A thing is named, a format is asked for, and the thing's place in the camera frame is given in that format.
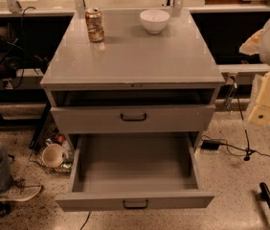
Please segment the grey drawer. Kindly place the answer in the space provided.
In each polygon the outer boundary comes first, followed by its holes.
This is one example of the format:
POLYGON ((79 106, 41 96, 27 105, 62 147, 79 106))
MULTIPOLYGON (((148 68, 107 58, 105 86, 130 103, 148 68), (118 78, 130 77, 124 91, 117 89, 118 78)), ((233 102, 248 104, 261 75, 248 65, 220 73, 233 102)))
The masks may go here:
POLYGON ((213 105, 52 107, 60 132, 135 133, 206 130, 213 105))
POLYGON ((65 212, 206 208, 186 133, 90 134, 78 139, 65 212))

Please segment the grey drawer cabinet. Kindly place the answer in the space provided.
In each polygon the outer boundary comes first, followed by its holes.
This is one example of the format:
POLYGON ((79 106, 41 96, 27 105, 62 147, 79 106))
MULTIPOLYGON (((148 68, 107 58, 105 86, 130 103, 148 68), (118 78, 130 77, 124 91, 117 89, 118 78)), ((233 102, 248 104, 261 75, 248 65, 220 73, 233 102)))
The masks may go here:
MULTIPOLYGON (((105 38, 92 43, 83 14, 74 14, 41 85, 52 107, 213 105, 224 79, 188 9, 159 34, 138 9, 102 13, 105 38)), ((203 131, 186 133, 196 147, 203 131)), ((74 147, 82 135, 64 134, 74 147)))

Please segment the black power adapter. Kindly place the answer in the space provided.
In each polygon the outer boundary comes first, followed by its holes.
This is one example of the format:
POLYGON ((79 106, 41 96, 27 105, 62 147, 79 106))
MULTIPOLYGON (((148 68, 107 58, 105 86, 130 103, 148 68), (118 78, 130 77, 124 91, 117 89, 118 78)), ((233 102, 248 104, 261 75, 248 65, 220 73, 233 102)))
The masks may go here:
POLYGON ((220 142, 214 140, 204 140, 201 144, 201 149, 203 150, 218 150, 220 147, 220 142))

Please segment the white ceramic bowl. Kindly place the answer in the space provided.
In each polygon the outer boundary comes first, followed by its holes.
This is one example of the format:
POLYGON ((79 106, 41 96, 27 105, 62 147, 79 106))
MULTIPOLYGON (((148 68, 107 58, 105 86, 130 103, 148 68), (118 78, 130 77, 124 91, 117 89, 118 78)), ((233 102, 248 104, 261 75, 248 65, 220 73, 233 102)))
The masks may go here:
POLYGON ((140 19, 147 32, 159 34, 166 28, 170 15, 167 11, 145 10, 140 13, 140 19))

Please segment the orange crumpled soda can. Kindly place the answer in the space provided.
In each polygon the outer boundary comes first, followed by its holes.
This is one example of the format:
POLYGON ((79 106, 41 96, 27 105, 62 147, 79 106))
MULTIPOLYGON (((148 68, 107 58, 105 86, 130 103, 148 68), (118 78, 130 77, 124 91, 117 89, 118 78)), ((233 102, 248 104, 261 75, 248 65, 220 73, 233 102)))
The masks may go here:
POLYGON ((88 37, 91 42, 104 40, 104 29, 102 26, 102 13, 98 8, 87 8, 85 10, 85 21, 88 37))

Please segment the white cup on floor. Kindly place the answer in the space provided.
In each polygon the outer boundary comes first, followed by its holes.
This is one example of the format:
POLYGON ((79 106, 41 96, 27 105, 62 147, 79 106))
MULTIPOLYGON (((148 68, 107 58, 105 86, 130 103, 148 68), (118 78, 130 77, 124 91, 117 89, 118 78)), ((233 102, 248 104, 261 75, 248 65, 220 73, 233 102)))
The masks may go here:
POLYGON ((46 167, 57 168, 62 164, 63 156, 63 147, 59 144, 51 144, 42 152, 42 161, 46 167))

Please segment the dark machinery under bench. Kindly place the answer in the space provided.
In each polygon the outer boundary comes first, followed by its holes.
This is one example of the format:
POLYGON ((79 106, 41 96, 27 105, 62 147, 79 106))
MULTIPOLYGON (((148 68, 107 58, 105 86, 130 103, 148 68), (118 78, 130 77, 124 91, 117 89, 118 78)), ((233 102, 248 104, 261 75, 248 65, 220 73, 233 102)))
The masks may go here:
POLYGON ((49 65, 46 57, 31 55, 18 41, 10 23, 0 26, 0 81, 6 89, 18 88, 26 69, 44 73, 49 65))

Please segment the light sneaker shoe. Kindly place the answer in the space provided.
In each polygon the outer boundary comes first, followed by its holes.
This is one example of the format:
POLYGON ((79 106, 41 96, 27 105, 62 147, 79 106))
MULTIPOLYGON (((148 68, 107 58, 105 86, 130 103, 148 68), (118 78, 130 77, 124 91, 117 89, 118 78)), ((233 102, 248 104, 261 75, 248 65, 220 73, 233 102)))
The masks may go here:
POLYGON ((6 192, 0 194, 0 201, 5 202, 25 202, 37 196, 42 190, 42 186, 16 186, 12 185, 6 192))

